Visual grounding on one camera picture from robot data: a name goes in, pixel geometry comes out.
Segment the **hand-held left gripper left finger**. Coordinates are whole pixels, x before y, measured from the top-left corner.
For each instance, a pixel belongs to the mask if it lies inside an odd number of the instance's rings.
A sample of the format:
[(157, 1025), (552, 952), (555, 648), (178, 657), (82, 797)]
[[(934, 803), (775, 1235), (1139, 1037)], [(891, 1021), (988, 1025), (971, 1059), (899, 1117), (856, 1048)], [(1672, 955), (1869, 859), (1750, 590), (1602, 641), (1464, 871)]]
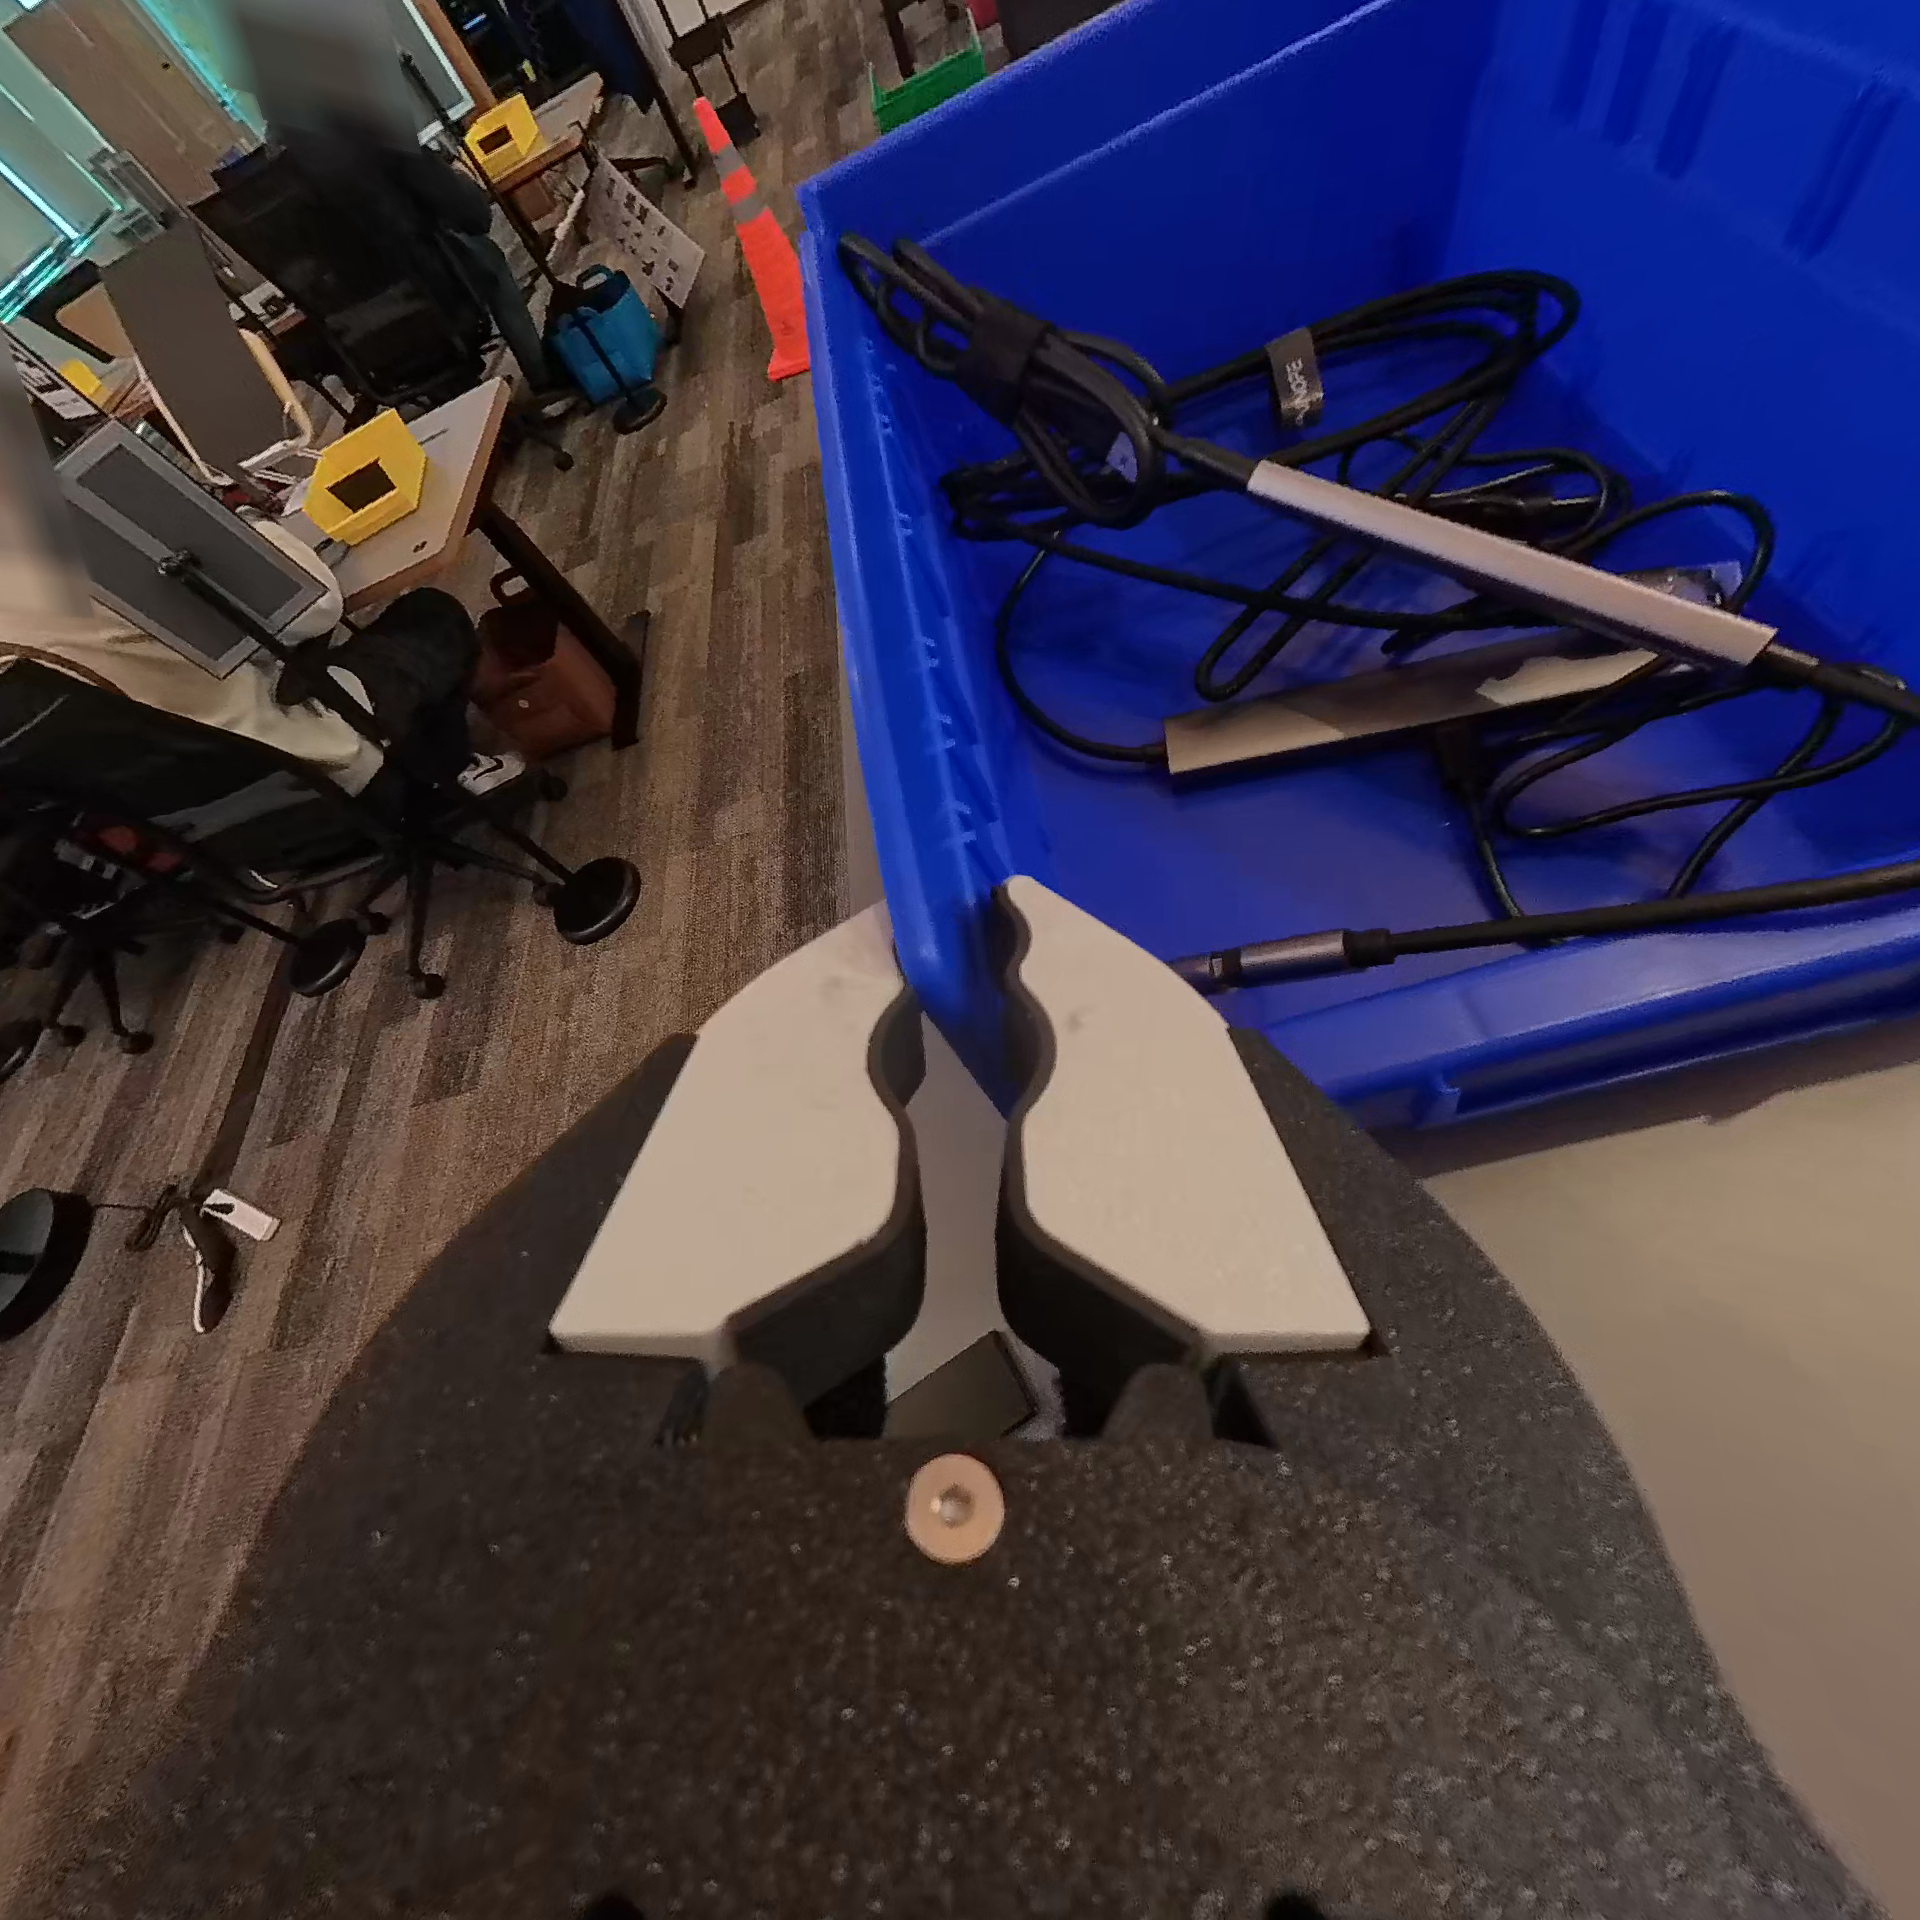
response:
[(757, 1365), (811, 1409), (923, 1304), (922, 1008), (871, 902), (691, 1040), (552, 1309), (567, 1356)]

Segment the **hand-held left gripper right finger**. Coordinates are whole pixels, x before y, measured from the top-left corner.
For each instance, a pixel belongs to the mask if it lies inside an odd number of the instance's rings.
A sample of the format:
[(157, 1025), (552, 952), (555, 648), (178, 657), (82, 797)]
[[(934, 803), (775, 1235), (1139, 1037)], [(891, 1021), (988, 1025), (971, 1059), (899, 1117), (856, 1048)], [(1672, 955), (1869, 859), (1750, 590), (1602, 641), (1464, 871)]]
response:
[(999, 1308), (1095, 1432), (1144, 1368), (1253, 1436), (1251, 1363), (1357, 1359), (1376, 1329), (1296, 1171), (1248, 1037), (1040, 880), (994, 897), (1006, 1120)]

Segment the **blue plastic bin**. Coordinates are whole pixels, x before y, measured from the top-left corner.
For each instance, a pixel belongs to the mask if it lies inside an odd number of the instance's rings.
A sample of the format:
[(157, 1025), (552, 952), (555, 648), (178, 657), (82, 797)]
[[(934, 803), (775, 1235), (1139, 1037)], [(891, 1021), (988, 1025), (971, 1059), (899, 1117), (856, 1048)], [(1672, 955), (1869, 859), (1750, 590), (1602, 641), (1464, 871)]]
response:
[[(1180, 428), (1256, 461), (1307, 440), (1264, 350), (1487, 271), (1580, 310), (1443, 489), (1566, 451), (1629, 510), (1754, 499), (1779, 529), (1741, 613), (1916, 693), (1916, 5), (1126, 5), (799, 187), (826, 513), (903, 972), (1008, 1111), (994, 894), (1034, 877), (1159, 958), (1500, 905), (1418, 737), (1168, 776), (1160, 732), (1238, 607), (1351, 564), (1237, 491), (1062, 540), (994, 537), (949, 472), (1019, 460), (888, 341), (837, 259), (951, 276), (1134, 347), (1168, 383), (1244, 357)], [(1756, 688), (1491, 807), (1520, 910), (1660, 897), (1739, 800), (1538, 832), (1764, 776), (1818, 693)], [(1410, 955), (1215, 1001), (1367, 1125), (1413, 1128), (1916, 1014), (1916, 895)]]

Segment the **dark grey usb hub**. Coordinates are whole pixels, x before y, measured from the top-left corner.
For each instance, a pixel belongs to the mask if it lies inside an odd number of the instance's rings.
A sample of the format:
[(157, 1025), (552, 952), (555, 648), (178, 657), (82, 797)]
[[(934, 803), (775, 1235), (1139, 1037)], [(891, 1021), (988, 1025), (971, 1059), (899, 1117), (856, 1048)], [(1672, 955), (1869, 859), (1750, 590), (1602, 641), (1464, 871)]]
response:
[(1483, 717), (1566, 707), (1662, 662), (1645, 647), (1578, 628), (1514, 631), (1414, 662), (1173, 716), (1164, 761), (1175, 780), (1194, 780), (1242, 763), (1367, 752)]

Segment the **silver usb hub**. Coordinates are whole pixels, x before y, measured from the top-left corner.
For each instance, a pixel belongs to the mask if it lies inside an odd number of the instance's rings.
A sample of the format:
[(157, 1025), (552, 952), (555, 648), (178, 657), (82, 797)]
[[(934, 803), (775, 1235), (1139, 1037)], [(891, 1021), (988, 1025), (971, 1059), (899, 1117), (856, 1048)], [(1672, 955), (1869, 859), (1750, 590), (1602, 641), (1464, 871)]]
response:
[(1324, 532), (1381, 545), (1510, 607), (1540, 613), (1551, 625), (1582, 628), (1628, 648), (1699, 664), (1754, 667), (1779, 640), (1773, 628), (1725, 607), (1660, 591), (1307, 470), (1260, 461), (1251, 469), (1246, 493)]

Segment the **brown bag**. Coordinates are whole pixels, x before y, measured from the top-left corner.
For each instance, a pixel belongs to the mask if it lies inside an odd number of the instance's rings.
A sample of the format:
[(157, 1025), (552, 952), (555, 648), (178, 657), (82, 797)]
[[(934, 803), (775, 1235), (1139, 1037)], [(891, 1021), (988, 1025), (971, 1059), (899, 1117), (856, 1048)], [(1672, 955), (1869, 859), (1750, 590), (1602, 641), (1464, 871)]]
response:
[(602, 662), (511, 568), (490, 581), (476, 620), (472, 707), (527, 761), (611, 740), (618, 693)]

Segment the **black office chair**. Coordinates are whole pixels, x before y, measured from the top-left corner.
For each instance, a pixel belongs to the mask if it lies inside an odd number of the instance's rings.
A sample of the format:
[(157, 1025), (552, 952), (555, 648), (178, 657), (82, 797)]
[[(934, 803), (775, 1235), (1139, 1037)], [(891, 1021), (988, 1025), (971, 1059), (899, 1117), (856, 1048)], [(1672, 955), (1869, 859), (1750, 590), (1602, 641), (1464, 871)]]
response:
[[(404, 717), (357, 796), (291, 753), (75, 678), (62, 657), (4, 660), (4, 840), (39, 852), (71, 843), (128, 876), (123, 895), (93, 911), (115, 927), (178, 895), (232, 929), (264, 934), (301, 999), (346, 985), (394, 891), (407, 901), (411, 991), (440, 997), (426, 933), (443, 871), (524, 883), (567, 944), (622, 929), (639, 897), (635, 865), (620, 855), (567, 863), (503, 808), (530, 768), (472, 743), (478, 641), (461, 603), (415, 590), (363, 628), (343, 625), (354, 669)], [(279, 664), (279, 688), (294, 678), (380, 740), (372, 712), (327, 667), (294, 651)]]

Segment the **black round floor base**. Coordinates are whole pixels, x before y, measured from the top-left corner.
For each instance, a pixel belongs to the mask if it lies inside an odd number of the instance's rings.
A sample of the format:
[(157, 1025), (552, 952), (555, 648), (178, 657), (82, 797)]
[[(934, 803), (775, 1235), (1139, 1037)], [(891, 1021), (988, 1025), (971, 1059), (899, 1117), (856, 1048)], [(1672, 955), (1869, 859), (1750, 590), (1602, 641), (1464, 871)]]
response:
[(26, 1188), (2, 1204), (2, 1339), (31, 1328), (72, 1280), (93, 1204), (75, 1190)]

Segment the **wooden desk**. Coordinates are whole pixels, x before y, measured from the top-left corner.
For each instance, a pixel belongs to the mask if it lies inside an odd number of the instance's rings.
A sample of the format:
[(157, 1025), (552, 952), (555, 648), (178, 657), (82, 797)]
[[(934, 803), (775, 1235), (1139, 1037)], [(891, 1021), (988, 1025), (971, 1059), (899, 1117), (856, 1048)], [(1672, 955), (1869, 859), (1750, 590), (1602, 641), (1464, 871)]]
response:
[(394, 597), (431, 585), (480, 535), (506, 566), (546, 603), (605, 672), (612, 685), (615, 752), (639, 740), (639, 703), (650, 614), (635, 613), (612, 628), (514, 516), (495, 502), (495, 472), (508, 457), (511, 389), (490, 377), (411, 423), (428, 465), (423, 495), (407, 519), (330, 559), (349, 614), (382, 607)]

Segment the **blue bag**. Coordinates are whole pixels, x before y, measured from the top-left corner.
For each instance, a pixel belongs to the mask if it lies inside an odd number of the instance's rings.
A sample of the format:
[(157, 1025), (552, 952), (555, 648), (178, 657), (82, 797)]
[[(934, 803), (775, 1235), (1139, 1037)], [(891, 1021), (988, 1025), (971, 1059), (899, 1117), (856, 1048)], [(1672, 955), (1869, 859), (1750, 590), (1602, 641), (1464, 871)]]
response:
[(661, 419), (655, 369), (666, 334), (623, 271), (589, 264), (579, 279), (552, 281), (543, 347), (591, 408), (612, 412), (618, 435)]

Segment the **dark framed monitor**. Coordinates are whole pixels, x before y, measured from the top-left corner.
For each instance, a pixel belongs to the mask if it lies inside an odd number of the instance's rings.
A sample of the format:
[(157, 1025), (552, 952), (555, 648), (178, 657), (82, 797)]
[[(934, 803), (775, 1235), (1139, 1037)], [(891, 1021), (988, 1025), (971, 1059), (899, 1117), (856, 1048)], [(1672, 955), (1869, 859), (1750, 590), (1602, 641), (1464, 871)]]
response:
[(218, 681), (293, 660), (291, 628), (324, 598), (280, 550), (116, 423), (55, 460), (99, 600)]

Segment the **orange traffic cone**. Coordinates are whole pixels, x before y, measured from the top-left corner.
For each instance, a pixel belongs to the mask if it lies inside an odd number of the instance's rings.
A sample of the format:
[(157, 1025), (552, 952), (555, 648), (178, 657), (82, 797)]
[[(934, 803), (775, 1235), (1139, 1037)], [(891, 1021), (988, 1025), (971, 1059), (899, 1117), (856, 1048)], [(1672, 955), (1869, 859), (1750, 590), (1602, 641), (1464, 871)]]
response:
[(810, 372), (799, 259), (720, 111), (701, 93), (693, 109), (731, 208), (735, 239), (751, 276), (759, 310), (771, 328), (773, 353), (766, 374), (771, 381), (799, 377)]

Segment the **white picture sign board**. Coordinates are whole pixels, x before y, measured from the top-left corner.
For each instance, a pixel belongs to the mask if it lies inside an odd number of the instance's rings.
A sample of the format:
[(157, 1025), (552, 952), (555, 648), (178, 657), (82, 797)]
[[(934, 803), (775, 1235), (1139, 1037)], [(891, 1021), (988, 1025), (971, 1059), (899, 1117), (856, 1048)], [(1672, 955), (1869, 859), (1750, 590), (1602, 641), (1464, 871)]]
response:
[(602, 155), (591, 161), (582, 220), (591, 239), (623, 260), (623, 271), (653, 299), (685, 316), (703, 267), (703, 249), (652, 199), (639, 160)]

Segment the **grey flat monitor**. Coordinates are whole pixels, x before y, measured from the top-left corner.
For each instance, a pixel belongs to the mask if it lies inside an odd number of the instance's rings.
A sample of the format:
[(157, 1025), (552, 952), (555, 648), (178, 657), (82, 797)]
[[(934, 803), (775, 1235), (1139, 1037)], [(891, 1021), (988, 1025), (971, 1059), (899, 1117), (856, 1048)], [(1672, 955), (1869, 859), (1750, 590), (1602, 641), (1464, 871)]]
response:
[(237, 476), (285, 440), (285, 401), (232, 321), (191, 223), (118, 255), (103, 289), (163, 412), (206, 469)]

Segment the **green plastic crate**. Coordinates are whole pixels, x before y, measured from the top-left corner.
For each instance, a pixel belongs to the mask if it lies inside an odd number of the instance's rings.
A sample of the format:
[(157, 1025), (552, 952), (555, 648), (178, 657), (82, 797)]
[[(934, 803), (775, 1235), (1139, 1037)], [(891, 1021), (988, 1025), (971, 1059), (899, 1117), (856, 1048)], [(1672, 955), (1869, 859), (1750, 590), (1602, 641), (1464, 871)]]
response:
[(877, 65), (868, 64), (866, 83), (872, 127), (877, 135), (906, 127), (923, 113), (944, 108), (949, 101), (986, 78), (988, 57), (974, 25), (970, 25), (970, 39), (965, 45), (899, 84), (882, 84)]

